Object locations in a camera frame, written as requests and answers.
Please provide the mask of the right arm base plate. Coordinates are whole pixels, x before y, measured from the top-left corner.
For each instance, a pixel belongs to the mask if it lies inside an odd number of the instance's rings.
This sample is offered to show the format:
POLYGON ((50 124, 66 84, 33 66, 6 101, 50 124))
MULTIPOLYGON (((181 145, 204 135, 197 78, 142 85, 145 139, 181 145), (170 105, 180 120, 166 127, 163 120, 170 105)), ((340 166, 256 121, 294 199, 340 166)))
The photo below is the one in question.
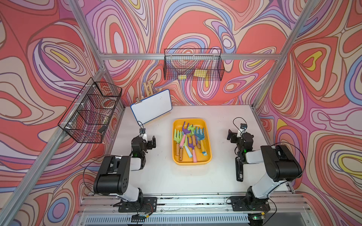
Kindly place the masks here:
POLYGON ((268 199, 247 198, 246 196, 231 196, 229 198, 233 211, 258 211, 271 210, 268 199))

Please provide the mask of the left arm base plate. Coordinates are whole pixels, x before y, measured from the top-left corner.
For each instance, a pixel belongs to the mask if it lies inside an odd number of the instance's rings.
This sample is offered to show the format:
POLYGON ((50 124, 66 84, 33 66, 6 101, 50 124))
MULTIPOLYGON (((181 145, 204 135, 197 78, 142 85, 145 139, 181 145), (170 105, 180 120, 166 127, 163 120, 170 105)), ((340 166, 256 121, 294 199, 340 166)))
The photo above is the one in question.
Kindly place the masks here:
POLYGON ((122 201, 118 206, 118 212, 120 213, 153 213, 157 209, 156 197, 143 197, 136 202, 124 202, 122 201))

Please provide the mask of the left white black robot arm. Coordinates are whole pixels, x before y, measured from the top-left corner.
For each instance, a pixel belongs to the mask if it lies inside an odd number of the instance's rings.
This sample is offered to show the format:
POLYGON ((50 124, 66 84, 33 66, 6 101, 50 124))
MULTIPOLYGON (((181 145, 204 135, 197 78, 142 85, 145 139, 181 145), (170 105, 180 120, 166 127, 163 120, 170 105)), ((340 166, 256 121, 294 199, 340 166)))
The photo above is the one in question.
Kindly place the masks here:
POLYGON ((104 157, 93 184, 98 195, 116 196, 127 202, 143 203, 143 192, 130 184, 130 172, 142 170, 148 150, 156 148, 156 138, 147 141, 140 136, 131 141, 129 155, 104 157))

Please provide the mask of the purple rake pink handle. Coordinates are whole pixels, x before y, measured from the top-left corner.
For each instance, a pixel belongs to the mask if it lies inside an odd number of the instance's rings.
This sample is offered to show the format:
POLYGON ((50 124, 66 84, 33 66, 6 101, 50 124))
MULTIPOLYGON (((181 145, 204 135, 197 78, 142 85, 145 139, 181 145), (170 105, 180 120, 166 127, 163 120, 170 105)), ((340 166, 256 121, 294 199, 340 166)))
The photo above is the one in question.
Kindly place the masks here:
POLYGON ((179 145, 180 148, 183 147, 183 145, 185 143, 186 136, 191 133, 191 131, 188 129, 189 123, 187 124, 187 126, 185 124, 186 124, 186 122, 184 122, 184 124, 182 126, 183 138, 182 138, 182 140, 180 142, 180 145, 179 145))

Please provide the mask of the green rake wooden handle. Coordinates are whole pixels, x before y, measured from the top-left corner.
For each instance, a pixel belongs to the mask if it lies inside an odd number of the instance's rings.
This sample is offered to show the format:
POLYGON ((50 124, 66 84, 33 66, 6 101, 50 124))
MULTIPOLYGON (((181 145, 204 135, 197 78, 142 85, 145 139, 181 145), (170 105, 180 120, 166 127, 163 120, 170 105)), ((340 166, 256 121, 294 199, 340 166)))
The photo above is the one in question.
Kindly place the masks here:
POLYGON ((193 126, 193 124, 192 124, 192 125, 188 125, 188 130, 191 131, 192 144, 193 144, 194 146, 196 146, 198 149, 201 149, 201 145, 200 145, 200 143, 198 143, 198 140, 197 140, 197 138, 196 138, 196 136, 195 136, 195 129, 196 129, 196 127, 193 126))

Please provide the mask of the light green fork wooden handle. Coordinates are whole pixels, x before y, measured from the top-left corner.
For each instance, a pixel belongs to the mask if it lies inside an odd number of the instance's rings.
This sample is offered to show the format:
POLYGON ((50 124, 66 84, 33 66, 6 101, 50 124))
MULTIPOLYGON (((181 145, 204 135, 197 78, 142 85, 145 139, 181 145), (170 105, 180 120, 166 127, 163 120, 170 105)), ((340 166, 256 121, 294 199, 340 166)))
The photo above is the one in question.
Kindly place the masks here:
POLYGON ((176 156, 180 155, 180 142, 182 140, 182 132, 174 129, 173 140, 176 142, 176 156))

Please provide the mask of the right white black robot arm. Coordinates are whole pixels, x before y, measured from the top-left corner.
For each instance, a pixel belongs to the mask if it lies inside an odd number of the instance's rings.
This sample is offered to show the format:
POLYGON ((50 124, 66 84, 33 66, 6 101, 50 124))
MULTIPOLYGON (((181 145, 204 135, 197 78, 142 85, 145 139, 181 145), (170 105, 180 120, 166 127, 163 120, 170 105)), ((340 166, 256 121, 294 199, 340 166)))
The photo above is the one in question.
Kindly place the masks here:
POLYGON ((240 202, 250 210, 265 204, 269 195, 280 185, 302 176, 304 170, 286 145, 260 146, 253 150, 254 136, 248 132, 228 131, 227 140, 236 144, 236 180, 244 180, 245 164, 263 163, 266 173, 250 186, 240 202))

